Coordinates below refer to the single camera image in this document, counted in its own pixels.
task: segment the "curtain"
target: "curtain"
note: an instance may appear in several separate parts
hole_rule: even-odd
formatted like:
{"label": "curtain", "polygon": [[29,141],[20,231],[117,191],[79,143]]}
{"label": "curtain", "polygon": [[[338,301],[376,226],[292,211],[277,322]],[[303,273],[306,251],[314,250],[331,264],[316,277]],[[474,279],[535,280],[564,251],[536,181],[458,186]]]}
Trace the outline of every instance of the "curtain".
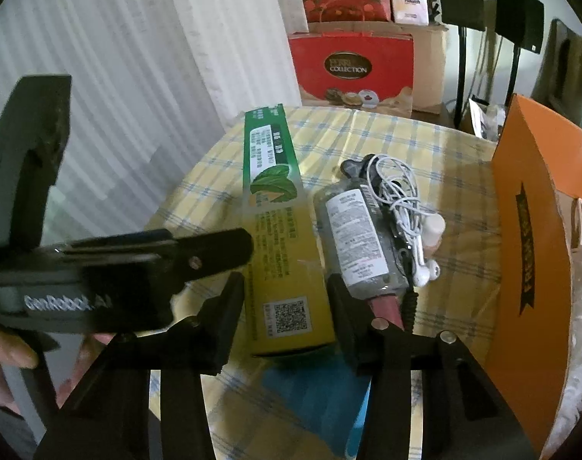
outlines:
{"label": "curtain", "polygon": [[0,113],[21,76],[72,76],[43,242],[142,229],[243,111],[299,105],[298,2],[5,0]]}

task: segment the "yellow plaid tablecloth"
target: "yellow plaid tablecloth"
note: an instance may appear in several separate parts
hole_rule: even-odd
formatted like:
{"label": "yellow plaid tablecloth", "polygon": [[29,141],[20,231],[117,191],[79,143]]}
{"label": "yellow plaid tablecloth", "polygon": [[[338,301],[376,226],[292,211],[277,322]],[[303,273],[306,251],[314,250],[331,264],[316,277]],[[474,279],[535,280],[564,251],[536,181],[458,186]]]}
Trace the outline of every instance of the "yellow plaid tablecloth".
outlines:
{"label": "yellow plaid tablecloth", "polygon": [[[285,110],[304,187],[310,193],[338,181],[345,159],[385,153],[413,167],[422,200],[447,223],[435,255],[442,274],[419,293],[415,333],[452,330],[483,361],[495,324],[500,281],[500,232],[490,166],[495,144],[449,128],[374,113],[321,107]],[[195,166],[151,219],[149,229],[164,227],[181,237],[240,225],[243,126],[240,122],[232,128]],[[175,301],[177,319],[197,313],[205,299],[220,293],[226,278],[224,274],[189,284]],[[229,363],[220,375],[202,377],[217,458],[335,458],[277,395],[261,386],[269,364],[250,357],[243,315]],[[151,379],[151,409],[160,415],[156,374]],[[415,406],[409,452],[413,459],[421,457],[421,419],[421,406]]]}

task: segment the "qr code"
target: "qr code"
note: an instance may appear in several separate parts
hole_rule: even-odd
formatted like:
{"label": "qr code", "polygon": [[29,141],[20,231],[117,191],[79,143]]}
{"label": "qr code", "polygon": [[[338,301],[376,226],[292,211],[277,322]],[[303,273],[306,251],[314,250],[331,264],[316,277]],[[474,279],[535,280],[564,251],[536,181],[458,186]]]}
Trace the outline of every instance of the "qr code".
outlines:
{"label": "qr code", "polygon": [[312,331],[308,300],[305,297],[263,305],[268,337],[305,334]]}

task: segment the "oval logo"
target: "oval logo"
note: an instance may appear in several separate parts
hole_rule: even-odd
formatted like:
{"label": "oval logo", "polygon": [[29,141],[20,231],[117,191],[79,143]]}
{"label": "oval logo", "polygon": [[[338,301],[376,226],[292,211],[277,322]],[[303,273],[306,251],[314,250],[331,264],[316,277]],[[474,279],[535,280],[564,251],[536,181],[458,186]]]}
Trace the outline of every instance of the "oval logo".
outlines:
{"label": "oval logo", "polygon": [[365,78],[372,72],[372,64],[366,57],[352,52],[336,52],[326,58],[325,68],[341,79]]}

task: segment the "black pole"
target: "black pole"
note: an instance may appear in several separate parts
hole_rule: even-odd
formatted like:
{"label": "black pole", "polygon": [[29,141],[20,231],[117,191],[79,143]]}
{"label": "black pole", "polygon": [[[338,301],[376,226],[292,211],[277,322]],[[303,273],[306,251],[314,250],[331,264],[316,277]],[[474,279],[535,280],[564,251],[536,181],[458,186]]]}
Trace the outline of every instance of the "black pole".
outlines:
{"label": "black pole", "polygon": [[508,83],[508,93],[506,94],[506,108],[511,106],[515,83],[517,82],[517,71],[519,70],[519,57],[521,56],[521,47],[516,44],[513,51],[513,68],[511,69],[511,81]]}
{"label": "black pole", "polygon": [[457,77],[457,103],[453,123],[459,128],[462,122],[462,108],[464,107],[464,89],[466,87],[466,28],[458,26],[459,31],[459,76]]}

